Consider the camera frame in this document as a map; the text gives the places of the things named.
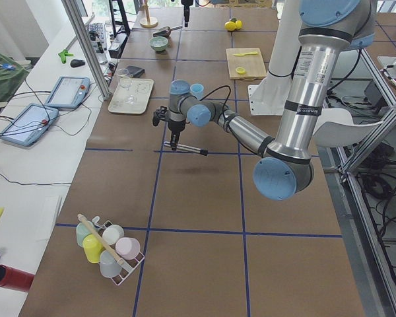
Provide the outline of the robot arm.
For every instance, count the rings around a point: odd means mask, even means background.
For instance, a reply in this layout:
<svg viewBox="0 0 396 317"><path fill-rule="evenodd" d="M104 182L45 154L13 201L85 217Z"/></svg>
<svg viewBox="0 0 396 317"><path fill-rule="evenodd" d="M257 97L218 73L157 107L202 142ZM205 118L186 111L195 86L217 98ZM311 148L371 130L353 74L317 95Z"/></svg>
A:
<svg viewBox="0 0 396 317"><path fill-rule="evenodd" d="M153 124L168 123L172 149L178 148L186 123L197 127L217 123L260 157L253 181L262 195L273 200L288 199L311 183L314 168L308 146L332 72L341 52L372 43L376 2L301 1L297 13L301 50L290 58L294 72L275 137L225 103L197 99L182 80L172 82L168 105L155 111L152 119Z"/></svg>

